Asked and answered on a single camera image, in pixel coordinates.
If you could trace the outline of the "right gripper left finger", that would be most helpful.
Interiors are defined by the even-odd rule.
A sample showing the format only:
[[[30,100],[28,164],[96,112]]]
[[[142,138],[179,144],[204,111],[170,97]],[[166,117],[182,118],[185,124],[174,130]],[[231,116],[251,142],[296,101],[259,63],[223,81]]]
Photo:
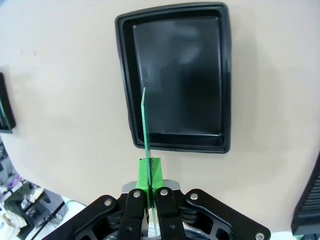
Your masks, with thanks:
[[[102,195],[45,236],[46,240],[139,240],[148,207],[148,160],[138,161],[138,188],[119,198]]]

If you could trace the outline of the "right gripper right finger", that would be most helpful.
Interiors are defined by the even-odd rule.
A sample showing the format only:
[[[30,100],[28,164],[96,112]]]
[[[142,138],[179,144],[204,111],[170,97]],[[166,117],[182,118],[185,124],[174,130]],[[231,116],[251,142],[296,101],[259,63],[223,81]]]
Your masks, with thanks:
[[[160,158],[151,159],[153,198],[163,240],[269,240],[270,230],[195,188],[182,193],[165,181]]]

